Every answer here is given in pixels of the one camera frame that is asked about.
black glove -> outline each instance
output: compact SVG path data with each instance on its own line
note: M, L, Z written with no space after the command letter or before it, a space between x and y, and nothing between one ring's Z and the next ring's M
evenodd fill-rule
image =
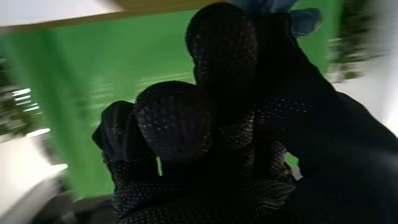
M94 133L115 212L120 223L254 223L280 208L293 185L286 166L280 181L255 165L275 160L255 156L268 145L254 139L255 32L229 4L198 11L186 44L197 86L159 83L136 105L113 103Z

